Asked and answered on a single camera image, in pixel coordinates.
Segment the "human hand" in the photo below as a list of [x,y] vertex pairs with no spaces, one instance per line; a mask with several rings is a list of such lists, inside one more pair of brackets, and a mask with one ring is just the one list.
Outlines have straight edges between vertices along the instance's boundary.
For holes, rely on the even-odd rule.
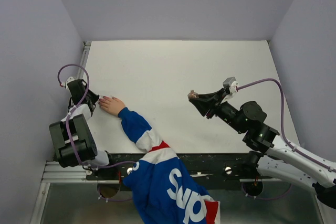
[[98,103],[102,110],[115,116],[118,116],[119,112],[126,107],[122,101],[115,97],[103,97],[102,99],[99,99]]

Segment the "gray wall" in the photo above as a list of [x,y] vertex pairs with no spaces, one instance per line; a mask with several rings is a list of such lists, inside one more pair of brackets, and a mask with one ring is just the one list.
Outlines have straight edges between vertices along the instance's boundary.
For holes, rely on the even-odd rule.
[[62,0],[84,40],[270,39],[292,0]]
[[57,71],[79,62],[82,40],[61,0],[0,0],[0,8],[0,222],[22,224],[51,155],[48,126],[67,104]]
[[336,162],[336,0],[294,0],[270,48],[299,141]]

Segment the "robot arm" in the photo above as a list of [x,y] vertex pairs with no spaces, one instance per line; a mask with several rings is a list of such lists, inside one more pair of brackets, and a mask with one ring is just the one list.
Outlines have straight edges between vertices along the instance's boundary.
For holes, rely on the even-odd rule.
[[[85,94],[86,85],[84,80],[75,80],[73,77],[61,84],[71,93],[68,112],[73,112],[69,118],[69,128],[80,160],[88,166],[105,166],[109,164],[108,154],[97,149],[87,124],[87,120],[93,115],[99,96],[88,90],[81,104],[78,104]],[[66,118],[67,116],[51,124],[49,130],[59,164],[62,167],[74,167],[79,163],[70,144]]]
[[192,91],[189,101],[208,119],[221,118],[238,134],[245,133],[243,142],[250,152],[246,162],[256,175],[271,176],[301,186],[317,194],[318,199],[336,208],[336,163],[316,156],[292,142],[286,142],[277,130],[264,123],[267,114],[256,102],[246,102],[239,110],[227,100],[237,92],[235,78],[223,82],[223,88],[211,94]]

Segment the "white table surface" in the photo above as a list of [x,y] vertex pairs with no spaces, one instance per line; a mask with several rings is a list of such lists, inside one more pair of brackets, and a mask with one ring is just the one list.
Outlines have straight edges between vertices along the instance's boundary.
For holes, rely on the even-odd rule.
[[[263,78],[278,79],[266,41],[94,41],[86,70],[90,89],[113,95],[135,110],[155,128],[177,153],[244,153],[250,149],[219,118],[203,118],[188,102],[190,89],[211,93],[227,77],[239,85]],[[239,91],[229,103],[237,109],[257,101],[268,114],[265,123],[280,131],[280,92],[263,83]],[[88,121],[101,150],[140,153],[124,134],[120,119],[96,108]],[[285,132],[298,144],[286,104]]]

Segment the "blue jacket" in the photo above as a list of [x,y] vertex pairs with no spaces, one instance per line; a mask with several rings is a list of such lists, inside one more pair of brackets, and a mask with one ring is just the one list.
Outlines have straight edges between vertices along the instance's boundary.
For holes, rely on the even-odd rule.
[[128,138],[146,150],[123,180],[133,191],[135,206],[145,224],[219,224],[219,201],[189,175],[176,153],[148,122],[124,108],[118,114]]

